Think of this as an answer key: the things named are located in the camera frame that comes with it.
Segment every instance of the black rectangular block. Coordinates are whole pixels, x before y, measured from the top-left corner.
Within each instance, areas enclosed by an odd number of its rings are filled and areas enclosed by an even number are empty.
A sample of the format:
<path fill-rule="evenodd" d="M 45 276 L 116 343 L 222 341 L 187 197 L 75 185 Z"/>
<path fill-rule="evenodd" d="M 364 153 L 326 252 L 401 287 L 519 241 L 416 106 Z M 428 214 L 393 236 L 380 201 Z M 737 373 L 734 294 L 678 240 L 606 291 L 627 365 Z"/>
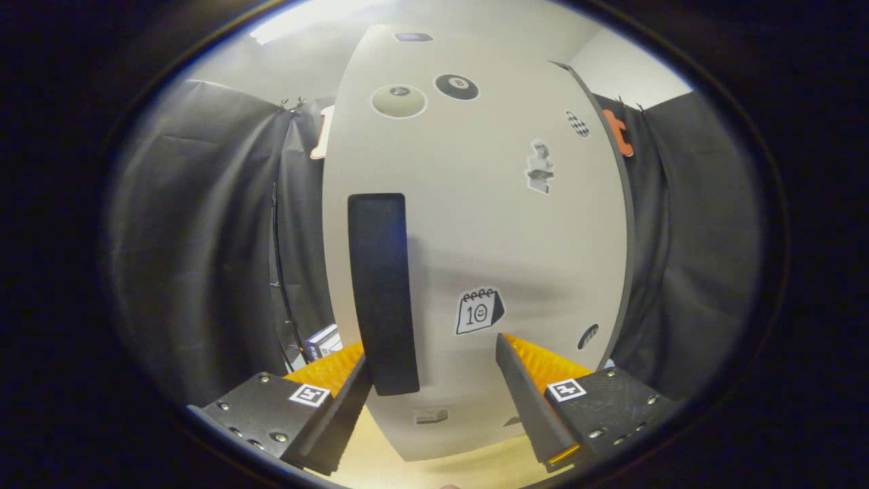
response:
<path fill-rule="evenodd" d="M 609 457 L 645 438 L 673 403 L 619 368 L 550 385 L 547 402 L 582 449 Z"/>
<path fill-rule="evenodd" d="M 292 462 L 294 445 L 332 403 L 327 389 L 260 372 L 200 411 L 256 448 Z"/>
<path fill-rule="evenodd" d="M 368 368 L 381 396 L 420 390 L 400 193 L 348 198 L 350 274 Z"/>

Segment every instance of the cable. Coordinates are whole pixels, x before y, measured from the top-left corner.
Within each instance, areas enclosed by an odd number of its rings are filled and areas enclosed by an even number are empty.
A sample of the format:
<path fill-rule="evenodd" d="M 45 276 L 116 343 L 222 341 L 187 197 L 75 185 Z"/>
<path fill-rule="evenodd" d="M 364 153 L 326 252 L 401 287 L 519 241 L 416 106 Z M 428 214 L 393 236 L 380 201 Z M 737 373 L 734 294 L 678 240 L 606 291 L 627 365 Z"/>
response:
<path fill-rule="evenodd" d="M 281 267 L 281 240 L 278 238 L 278 226 L 277 226 L 277 210 L 278 210 L 278 202 L 277 202 L 277 181 L 272 186 L 272 234 L 274 236 L 273 242 L 275 246 L 275 268 L 277 269 L 277 284 L 278 288 L 281 290 L 281 298 L 283 299 L 283 308 L 287 313 L 287 320 L 290 323 L 290 329 L 293 332 L 293 338 L 295 339 L 295 345 L 299 349 L 299 353 L 302 355 L 302 359 L 305 360 L 305 364 L 309 364 L 314 361 L 305 349 L 302 347 L 302 337 L 299 336 L 299 329 L 296 326 L 295 321 L 293 320 L 292 312 L 289 308 L 289 299 L 287 298 L 287 289 L 283 284 L 283 268 Z"/>

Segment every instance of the white board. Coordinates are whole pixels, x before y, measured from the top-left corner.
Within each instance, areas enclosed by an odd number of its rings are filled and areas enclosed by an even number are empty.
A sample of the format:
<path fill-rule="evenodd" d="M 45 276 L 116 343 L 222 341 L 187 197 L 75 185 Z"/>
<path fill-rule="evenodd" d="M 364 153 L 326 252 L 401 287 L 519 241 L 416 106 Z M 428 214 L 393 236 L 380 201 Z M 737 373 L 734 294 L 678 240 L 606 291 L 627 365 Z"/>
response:
<path fill-rule="evenodd" d="M 394 34 L 402 32 L 424 32 L 432 40 L 400 42 Z M 435 81 L 445 74 L 470 80 L 479 94 L 473 100 L 446 95 Z M 452 85 L 465 89 L 463 81 Z M 391 102 L 375 93 L 395 86 L 407 88 L 396 90 L 397 97 L 412 91 L 414 99 L 395 103 L 400 117 L 385 117 L 375 100 L 381 107 Z M 408 116 L 420 106 L 424 111 Z M 632 211 L 623 163 L 570 72 L 485 39 L 375 26 L 344 74 L 330 131 L 323 241 L 345 345 L 359 340 L 348 196 L 400 192 L 406 199 L 421 389 L 388 397 L 372 390 L 368 398 L 372 416 L 405 460 L 465 452 L 522 433 L 521 424 L 504 426 L 516 410 L 494 359 L 499 332 L 592 370 L 606 362 L 629 290 Z M 529 162 L 535 140 L 548 148 L 549 166 L 545 158 Z M 533 169 L 554 177 L 529 185 Z M 548 194 L 541 191 L 545 184 Z M 468 314 L 483 304 L 491 324 L 494 302 L 491 296 L 462 298 L 481 287 L 498 292 L 503 313 L 493 325 L 474 329 L 477 318 Z M 460 308 L 465 305 L 473 309 Z M 592 325 L 597 333 L 579 350 Z M 419 422 L 415 412 L 434 414 Z"/>

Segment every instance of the sticker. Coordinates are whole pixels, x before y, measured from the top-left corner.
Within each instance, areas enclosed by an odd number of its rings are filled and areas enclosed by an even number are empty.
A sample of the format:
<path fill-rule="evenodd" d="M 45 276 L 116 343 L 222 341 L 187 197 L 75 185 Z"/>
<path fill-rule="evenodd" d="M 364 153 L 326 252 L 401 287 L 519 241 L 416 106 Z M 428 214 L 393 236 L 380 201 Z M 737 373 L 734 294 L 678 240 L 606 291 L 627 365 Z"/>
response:
<path fill-rule="evenodd" d="M 477 84 L 461 76 L 448 73 L 434 79 L 434 86 L 447 97 L 457 100 L 474 100 L 480 95 Z"/>
<path fill-rule="evenodd" d="M 391 119 L 418 116 L 427 106 L 426 95 L 410 85 L 386 85 L 371 94 L 371 107 Z"/>
<path fill-rule="evenodd" d="M 311 150 L 311 159 L 323 159 L 326 157 L 328 131 L 332 126 L 332 114 L 334 113 L 334 105 L 330 105 L 320 112 L 320 115 L 323 116 L 323 126 L 320 128 L 320 139 L 317 141 L 317 146 Z"/>
<path fill-rule="evenodd" d="M 504 303 L 501 302 L 501 295 L 496 287 L 480 287 L 463 292 L 460 297 L 455 334 L 494 326 L 504 316 Z"/>
<path fill-rule="evenodd" d="M 605 109 L 603 111 L 603 116 L 607 118 L 607 122 L 609 122 L 609 128 L 613 130 L 613 136 L 615 137 L 615 142 L 619 145 L 619 151 L 624 157 L 632 157 L 634 155 L 634 147 L 627 142 L 625 142 L 625 137 L 622 135 L 622 131 L 627 132 L 627 126 L 625 123 L 620 121 L 615 117 L 613 111 L 609 109 Z"/>
<path fill-rule="evenodd" d="M 449 409 L 445 407 L 414 409 L 412 413 L 414 415 L 415 425 L 433 425 L 435 423 L 446 421 L 449 417 Z"/>
<path fill-rule="evenodd" d="M 576 382 L 576 379 L 574 378 L 547 385 L 547 389 L 549 389 L 555 397 L 555 400 L 558 402 L 564 402 L 587 394 L 586 390 L 582 388 L 582 385 Z"/>
<path fill-rule="evenodd" d="M 564 113 L 567 115 L 567 121 L 570 123 L 570 127 L 574 128 L 574 131 L 576 131 L 580 136 L 588 137 L 589 130 L 586 122 L 579 117 L 576 117 L 576 115 L 571 111 L 564 111 Z"/>
<path fill-rule="evenodd" d="M 395 34 L 395 39 L 403 43 L 424 43 L 426 41 L 431 41 L 432 37 L 421 32 L 403 32 L 401 34 Z"/>
<path fill-rule="evenodd" d="M 582 350 L 583 348 L 585 348 L 586 345 L 588 345 L 588 342 L 591 341 L 592 338 L 594 338 L 594 335 L 597 334 L 598 329 L 600 329 L 598 325 L 594 324 L 591 325 L 591 327 L 589 327 L 586 332 L 582 333 L 582 338 L 580 338 L 580 343 L 576 346 L 576 349 Z"/>
<path fill-rule="evenodd" d="M 549 146 L 541 139 L 531 142 L 531 156 L 526 158 L 528 188 L 549 195 L 549 180 L 555 178 L 555 164 L 549 159 Z"/>
<path fill-rule="evenodd" d="M 321 387 L 302 384 L 301 387 L 293 392 L 292 396 L 289 396 L 289 400 L 312 407 L 320 407 L 330 393 L 331 391 L 329 389 L 322 389 Z"/>

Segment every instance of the white wall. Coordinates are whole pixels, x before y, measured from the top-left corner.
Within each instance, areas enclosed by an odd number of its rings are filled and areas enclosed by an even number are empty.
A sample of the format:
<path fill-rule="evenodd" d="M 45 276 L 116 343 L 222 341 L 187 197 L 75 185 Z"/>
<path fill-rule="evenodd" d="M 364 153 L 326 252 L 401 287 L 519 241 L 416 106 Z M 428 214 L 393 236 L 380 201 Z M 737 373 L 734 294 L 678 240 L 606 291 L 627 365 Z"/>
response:
<path fill-rule="evenodd" d="M 472 32 L 566 63 L 600 28 L 546 0 L 388 0 L 343 19 L 322 21 L 261 46 L 246 30 L 215 49 L 182 78 L 244 91 L 277 104 L 284 98 L 333 96 L 365 30 L 405 23 Z"/>
<path fill-rule="evenodd" d="M 570 65 L 593 93 L 647 109 L 692 88 L 651 54 L 601 27 Z"/>

